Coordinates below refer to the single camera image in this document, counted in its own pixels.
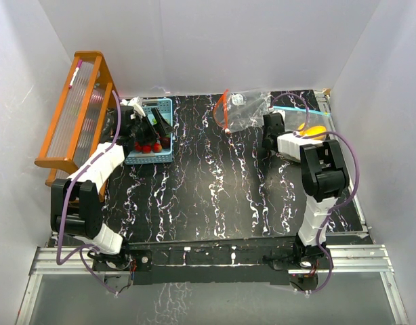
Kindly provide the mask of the dark red fake plum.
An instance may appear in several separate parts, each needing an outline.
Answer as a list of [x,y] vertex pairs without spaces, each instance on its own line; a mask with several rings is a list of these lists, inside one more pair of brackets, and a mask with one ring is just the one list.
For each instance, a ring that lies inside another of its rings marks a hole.
[[168,150],[171,148],[171,138],[170,137],[162,137],[160,139],[160,145],[162,146],[162,149]]

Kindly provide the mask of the red fake strawberries bunch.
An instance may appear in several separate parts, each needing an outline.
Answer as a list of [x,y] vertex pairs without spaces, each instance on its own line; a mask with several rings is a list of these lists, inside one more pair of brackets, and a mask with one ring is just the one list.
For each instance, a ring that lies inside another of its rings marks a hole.
[[142,154],[159,153],[163,149],[161,145],[161,137],[158,133],[149,138],[137,137],[135,138],[133,149],[137,153]]

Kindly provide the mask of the light blue plastic basket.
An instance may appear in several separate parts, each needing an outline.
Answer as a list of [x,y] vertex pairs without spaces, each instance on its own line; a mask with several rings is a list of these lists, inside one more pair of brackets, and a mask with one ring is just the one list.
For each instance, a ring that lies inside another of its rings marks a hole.
[[168,135],[170,146],[165,148],[162,146],[160,152],[142,153],[133,150],[125,159],[126,165],[143,165],[143,164],[157,164],[157,163],[171,163],[173,161],[173,145],[175,140],[174,135],[174,109],[173,103],[169,98],[144,98],[142,101],[142,108],[146,113],[149,121],[153,124],[156,122],[152,109],[156,108],[161,116],[172,126],[172,132]]

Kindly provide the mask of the red zip clear bag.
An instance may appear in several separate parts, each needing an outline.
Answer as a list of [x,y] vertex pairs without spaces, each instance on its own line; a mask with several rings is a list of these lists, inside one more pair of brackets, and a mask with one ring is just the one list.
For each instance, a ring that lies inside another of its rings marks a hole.
[[226,133],[243,131],[249,127],[261,127],[263,115],[269,113],[271,93],[259,89],[223,92],[213,108],[216,124]]

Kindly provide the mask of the blue zip clear bag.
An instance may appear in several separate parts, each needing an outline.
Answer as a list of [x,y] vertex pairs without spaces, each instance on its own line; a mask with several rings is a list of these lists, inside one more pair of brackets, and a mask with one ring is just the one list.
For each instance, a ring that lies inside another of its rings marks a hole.
[[279,112],[283,115],[285,122],[285,130],[292,133],[299,131],[299,126],[303,123],[304,126],[324,125],[327,130],[329,126],[329,113],[319,112],[317,110],[309,110],[306,112],[305,108],[295,108],[286,106],[274,106],[272,112]]

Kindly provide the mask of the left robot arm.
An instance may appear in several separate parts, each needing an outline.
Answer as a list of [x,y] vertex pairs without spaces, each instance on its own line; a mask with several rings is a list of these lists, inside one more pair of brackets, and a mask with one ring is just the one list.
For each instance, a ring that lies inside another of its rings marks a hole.
[[113,111],[96,151],[73,174],[51,185],[51,216],[58,244],[75,237],[117,270],[127,268],[131,253],[125,241],[102,216],[100,190],[122,163],[170,163],[173,149],[173,108],[167,98],[143,104],[124,103]]

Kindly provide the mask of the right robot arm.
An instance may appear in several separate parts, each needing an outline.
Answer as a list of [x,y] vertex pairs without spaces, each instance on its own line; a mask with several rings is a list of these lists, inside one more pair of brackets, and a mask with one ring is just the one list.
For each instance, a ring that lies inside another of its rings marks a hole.
[[350,183],[340,144],[329,139],[330,134],[322,125],[287,131],[281,113],[263,116],[262,147],[301,166],[306,209],[297,235],[301,247],[293,251],[293,260],[303,269],[316,263],[318,255],[313,247],[325,245],[326,218]]

